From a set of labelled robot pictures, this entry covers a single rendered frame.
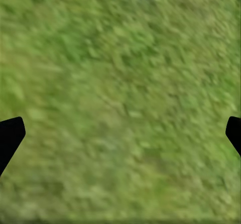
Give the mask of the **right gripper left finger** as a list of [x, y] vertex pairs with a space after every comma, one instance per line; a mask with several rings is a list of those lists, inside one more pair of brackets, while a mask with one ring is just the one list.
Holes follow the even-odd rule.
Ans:
[[0, 122], [0, 176], [25, 137], [22, 117]]

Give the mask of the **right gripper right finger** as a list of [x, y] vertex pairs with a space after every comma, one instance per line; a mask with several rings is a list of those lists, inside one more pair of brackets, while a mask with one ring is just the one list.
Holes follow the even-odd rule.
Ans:
[[241, 156], [241, 118], [229, 117], [225, 133]]

